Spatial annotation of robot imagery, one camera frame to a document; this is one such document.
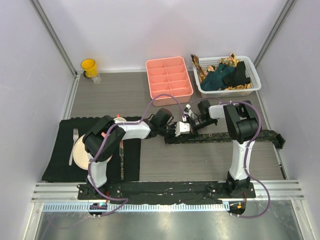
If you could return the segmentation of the dark patterned necktie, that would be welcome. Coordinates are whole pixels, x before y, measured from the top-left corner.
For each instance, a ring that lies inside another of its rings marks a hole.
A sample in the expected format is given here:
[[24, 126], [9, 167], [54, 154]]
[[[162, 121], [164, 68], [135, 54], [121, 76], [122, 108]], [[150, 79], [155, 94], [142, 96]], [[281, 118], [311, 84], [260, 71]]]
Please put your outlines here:
[[[202, 143], [229, 143], [232, 142], [228, 132], [221, 133], [204, 133], [204, 134], [182, 134], [164, 138], [166, 144], [202, 144]], [[274, 130], [261, 130], [256, 142], [271, 142], [276, 149], [282, 149], [286, 140], [280, 133]]]

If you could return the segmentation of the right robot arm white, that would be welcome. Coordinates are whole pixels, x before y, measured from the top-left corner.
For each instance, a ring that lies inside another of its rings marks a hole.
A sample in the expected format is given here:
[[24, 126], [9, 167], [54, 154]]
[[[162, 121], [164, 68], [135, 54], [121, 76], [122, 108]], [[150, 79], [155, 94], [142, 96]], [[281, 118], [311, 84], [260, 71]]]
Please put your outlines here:
[[219, 192], [226, 192], [233, 198], [244, 196], [253, 179], [249, 171], [251, 151], [262, 128], [256, 108], [250, 101], [211, 105], [207, 99], [201, 100], [197, 106], [201, 114], [197, 118], [193, 118], [194, 114], [189, 104], [184, 109], [184, 114], [191, 118], [192, 130], [195, 132], [217, 122], [218, 119], [224, 119], [233, 144], [227, 179], [225, 182], [209, 184], [209, 194], [213, 196]]

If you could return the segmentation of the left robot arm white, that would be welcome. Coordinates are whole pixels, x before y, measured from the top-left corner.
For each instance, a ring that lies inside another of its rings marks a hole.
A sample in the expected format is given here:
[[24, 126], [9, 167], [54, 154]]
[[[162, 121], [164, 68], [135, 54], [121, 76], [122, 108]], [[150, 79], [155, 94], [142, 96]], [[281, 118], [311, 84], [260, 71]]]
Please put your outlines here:
[[89, 194], [97, 200], [106, 195], [108, 160], [119, 149], [121, 141], [165, 137], [172, 119], [172, 113], [163, 107], [149, 118], [138, 121], [118, 121], [109, 115], [102, 117], [82, 139], [89, 156], [86, 180]]

